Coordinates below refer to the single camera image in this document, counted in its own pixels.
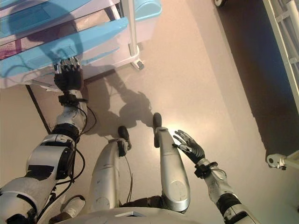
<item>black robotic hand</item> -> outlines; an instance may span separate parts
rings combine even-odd
[[[205,158],[204,150],[190,135],[181,130],[177,130],[174,133],[180,137],[176,135],[173,136],[181,145],[173,144],[173,146],[181,149],[194,164],[197,164],[201,159]]]
[[[61,91],[80,90],[83,87],[82,69],[76,57],[54,65],[54,82]]]

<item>beige floor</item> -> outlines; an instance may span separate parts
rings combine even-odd
[[[144,70],[124,66],[87,84],[89,105],[96,112],[99,124],[81,137],[78,148],[87,161],[86,170],[67,196],[86,196],[96,159],[107,143],[106,138],[111,138],[109,134],[114,136],[119,125],[129,128],[133,145],[127,155],[134,176],[132,200],[161,194],[159,150],[153,146],[152,129],[148,127],[152,114],[160,112],[165,127],[172,133],[177,129],[188,132],[205,149],[206,157],[219,163],[240,200],[261,223],[299,223],[298,172],[291,168],[270,169],[265,163],[265,149],[212,1],[163,0],[162,3],[163,13],[154,36],[142,43]],[[27,97],[25,90],[15,89],[20,98]],[[61,110],[55,94],[36,87],[34,91],[53,126]],[[13,92],[13,88],[3,90],[1,98],[8,98],[6,92]],[[14,116],[17,112],[22,114],[21,105],[9,105],[8,109],[19,106]],[[1,109],[2,116],[11,116],[8,109]],[[1,143],[1,170],[2,164],[8,165],[7,159],[13,160],[7,155],[11,151],[9,141],[15,141],[12,150],[20,160],[14,170],[22,170],[32,144],[38,144],[45,134],[41,122],[29,119],[34,120],[29,117],[17,131],[9,126],[19,128],[18,124],[3,122],[2,132],[9,127],[9,133],[17,136],[23,133],[31,144],[23,144],[26,150],[20,150],[15,146],[19,139],[3,138],[1,142],[6,147]],[[184,155],[182,159],[192,194],[186,215],[203,224],[223,223],[221,214],[209,200],[204,181],[193,174],[194,165]],[[120,175],[124,202],[129,188],[124,159],[120,161]],[[1,183],[8,181],[8,173],[2,176]]]

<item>silver robot leg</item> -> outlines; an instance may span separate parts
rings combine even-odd
[[[162,126],[161,115],[154,115],[155,147],[160,147],[162,197],[166,206],[184,213],[190,204],[190,186],[178,150],[168,129]]]
[[[87,212],[112,209],[120,205],[119,157],[126,155],[131,144],[125,127],[119,128],[119,134],[123,138],[110,140],[98,157],[86,201]]]

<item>black cable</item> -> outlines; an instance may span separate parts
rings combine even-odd
[[[127,157],[125,156],[125,159],[127,161],[127,164],[128,164],[128,167],[129,167],[129,172],[130,172],[130,177],[131,177],[131,183],[130,183],[130,190],[129,190],[129,194],[128,194],[128,197],[127,197],[127,203],[129,201],[131,201],[131,196],[132,196],[132,190],[133,190],[133,175],[132,175],[132,172],[131,172],[131,167],[130,167],[130,164],[129,164],[129,161],[127,159]]]
[[[85,169],[85,158],[83,156],[83,154],[77,149],[77,142],[80,138],[81,135],[83,135],[84,133],[90,131],[97,123],[97,119],[96,119],[96,116],[94,114],[94,112],[92,111],[92,109],[90,109],[89,107],[87,107],[87,109],[89,109],[91,111],[91,113],[93,114],[93,117],[94,117],[94,124],[87,130],[87,131],[84,131],[85,128],[86,128],[86,125],[87,125],[87,121],[88,121],[88,118],[87,118],[87,114],[85,113],[84,110],[82,110],[81,108],[75,106],[77,109],[79,109],[81,112],[83,112],[83,114],[85,115],[85,118],[86,118],[86,121],[85,121],[85,124],[84,124],[84,127],[82,129],[82,132],[79,134],[79,136],[77,137],[76,141],[75,141],[75,144],[74,144],[74,149],[75,149],[75,152],[74,152],[74,158],[73,158],[73,163],[72,163],[72,168],[71,168],[71,179],[68,180],[68,181],[64,181],[64,182],[60,182],[60,183],[57,183],[56,185],[60,185],[60,184],[65,184],[65,183],[69,183],[69,185],[57,196],[55,197],[55,199],[53,201],[49,201],[45,207],[43,208],[43,210],[41,211],[41,213],[39,214],[38,218],[37,218],[37,221],[40,220],[40,218],[42,217],[42,215],[45,213],[45,211],[50,207],[50,205],[52,205],[61,195],[63,195],[70,187],[71,185],[74,183],[74,181],[83,173],[84,169]],[[78,152],[78,154],[80,155],[80,157],[82,158],[82,162],[83,162],[83,166],[82,166],[82,169],[81,171],[79,172],[79,174],[77,176],[74,177],[74,169],[75,169],[75,159],[76,159],[76,152]],[[131,174],[131,186],[130,186],[130,192],[132,195],[132,187],[133,187],[133,176]]]
[[[74,177],[74,180],[76,180],[78,177],[80,177],[81,174],[83,173],[84,169],[85,169],[85,158],[84,158],[83,154],[82,154],[77,148],[76,148],[76,151],[77,151],[77,153],[80,155],[80,157],[81,157],[81,159],[82,159],[83,166],[82,166],[82,168],[81,168],[80,173],[79,173],[77,176]],[[63,181],[63,182],[59,182],[59,183],[57,183],[56,185],[61,185],[61,184],[69,183],[69,182],[70,182],[70,180],[68,180],[68,181]]]
[[[85,134],[86,132],[90,131],[91,129],[93,129],[94,126],[95,126],[96,123],[97,123],[97,118],[96,118],[94,112],[92,111],[92,109],[90,109],[88,106],[87,106],[87,109],[90,110],[90,112],[93,114],[93,117],[94,117],[94,124],[93,124],[88,130],[83,131],[83,132],[80,134],[80,136],[83,135],[83,134]],[[76,151],[79,153],[79,155],[80,155],[81,158],[82,158],[83,166],[82,166],[82,169],[81,169],[80,173],[79,173],[77,176],[74,177],[74,180],[76,180],[78,177],[80,177],[80,175],[83,173],[83,171],[84,171],[84,169],[85,169],[85,158],[84,158],[84,156],[82,155],[82,153],[81,153],[77,148],[76,148]],[[63,181],[63,182],[59,182],[59,183],[57,183],[56,185],[61,185],[61,184],[69,183],[69,182],[70,182],[70,180],[68,180],[68,181]]]
[[[82,159],[83,159],[83,166],[84,166],[84,168],[85,168],[85,159],[84,159],[84,157],[83,157],[83,155],[81,154],[81,152],[79,152],[79,150],[77,149],[77,142],[78,142],[78,140],[79,140],[79,138],[80,138],[80,136],[83,134],[83,131],[84,131],[84,129],[86,128],[86,125],[87,125],[87,114],[85,113],[85,111],[84,110],[82,110],[81,108],[79,108],[79,107],[77,107],[77,106],[75,106],[77,109],[79,109],[80,111],[82,111],[83,112],[83,114],[85,115],[85,118],[86,118],[86,121],[85,121],[85,124],[84,124],[84,127],[83,127],[83,129],[82,129],[82,132],[79,134],[79,136],[77,137],[77,139],[75,140],[75,144],[74,144],[74,149],[75,149],[75,152],[74,152],[74,157],[73,157],[73,163],[72,163],[72,168],[71,168],[71,179],[69,180],[69,181],[67,181],[67,182],[69,182],[69,185],[57,196],[57,197],[55,197],[55,199],[53,200],[53,201],[49,201],[46,205],[45,205],[45,207],[42,209],[42,211],[41,211],[41,213],[39,214],[39,216],[37,217],[37,221],[39,221],[40,220],[40,218],[42,217],[42,215],[45,213],[45,211],[50,207],[50,205],[52,205],[61,195],[63,195],[70,187],[71,187],[71,185],[72,185],[72,183],[74,183],[74,169],[75,169],[75,159],[76,159],[76,152],[78,152],[79,153],[79,155],[81,155],[82,156]]]
[[[87,133],[87,132],[89,132],[90,130],[92,130],[93,128],[94,128],[94,126],[97,124],[97,118],[96,118],[96,116],[95,116],[95,114],[94,114],[94,112],[92,111],[92,109],[90,109],[88,106],[87,106],[87,109],[88,110],[90,110],[90,112],[93,114],[93,118],[94,118],[94,123],[93,123],[93,125],[88,129],[88,130],[86,130],[86,131],[84,131],[82,134],[85,134],[85,133]]]

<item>humanoid robot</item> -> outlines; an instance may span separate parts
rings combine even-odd
[[[7,224],[35,224],[46,209],[71,186],[74,176],[76,145],[87,123],[87,101],[82,99],[82,71],[76,57],[54,65],[55,83],[63,92],[64,107],[57,124],[34,149],[27,162],[26,175],[0,189],[0,218]],[[129,134],[119,127],[119,138],[108,141],[94,167],[87,214],[70,218],[63,224],[195,224],[184,214],[190,204],[190,186],[178,149],[195,164],[195,175],[204,179],[209,197],[226,224],[259,224],[238,200],[227,182],[226,173],[205,157],[204,150],[187,133],[178,130],[174,138],[162,127],[159,113],[153,117],[154,145],[160,148],[162,195],[139,199],[124,205],[119,197],[119,157],[131,149]],[[62,179],[68,187],[58,196],[53,193]]]

